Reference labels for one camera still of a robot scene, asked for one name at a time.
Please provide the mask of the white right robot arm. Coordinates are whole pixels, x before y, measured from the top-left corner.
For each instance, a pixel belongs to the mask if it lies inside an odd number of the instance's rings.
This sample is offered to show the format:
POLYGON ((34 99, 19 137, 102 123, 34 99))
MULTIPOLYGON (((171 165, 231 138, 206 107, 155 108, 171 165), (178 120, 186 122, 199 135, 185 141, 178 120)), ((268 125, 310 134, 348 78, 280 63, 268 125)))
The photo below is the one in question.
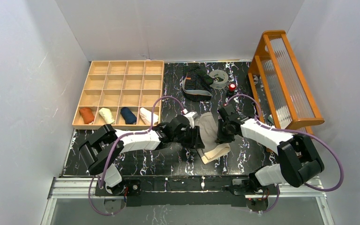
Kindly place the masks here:
POLYGON ((241 182, 239 186, 247 191, 280 183, 297 188, 324 170, 323 161, 306 134, 276 131, 255 118, 238 113, 232 105, 220 108, 218 113, 217 143, 230 143, 239 135, 265 146, 278 157, 277 164, 263 166, 241 182))

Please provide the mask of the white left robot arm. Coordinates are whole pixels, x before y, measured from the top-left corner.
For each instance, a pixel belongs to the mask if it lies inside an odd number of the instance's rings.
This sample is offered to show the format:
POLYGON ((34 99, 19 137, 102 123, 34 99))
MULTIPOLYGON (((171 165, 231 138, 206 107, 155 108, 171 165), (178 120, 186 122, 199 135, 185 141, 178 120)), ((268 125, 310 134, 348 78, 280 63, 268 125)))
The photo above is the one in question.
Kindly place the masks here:
POLYGON ((123 131, 111 124, 103 125, 78 145, 79 153, 90 175, 101 178, 101 188, 112 188, 122 182, 122 175, 113 164, 116 157, 135 150, 161 150, 172 143, 186 148, 203 147, 196 112, 177 115, 170 122, 160 123, 152 130, 123 131))

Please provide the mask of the grey beige underwear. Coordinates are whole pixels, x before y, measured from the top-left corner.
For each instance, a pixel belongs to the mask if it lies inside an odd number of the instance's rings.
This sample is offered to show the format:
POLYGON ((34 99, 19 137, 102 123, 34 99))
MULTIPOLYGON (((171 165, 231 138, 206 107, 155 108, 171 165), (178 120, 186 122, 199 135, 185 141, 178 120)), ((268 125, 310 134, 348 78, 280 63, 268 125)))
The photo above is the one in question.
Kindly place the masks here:
POLYGON ((228 143, 216 143, 218 125, 212 113, 206 112, 202 114, 195 124, 199 127, 201 141, 204 144, 204 147, 198 147, 196 150, 204 165, 230 152, 231 148, 228 143))

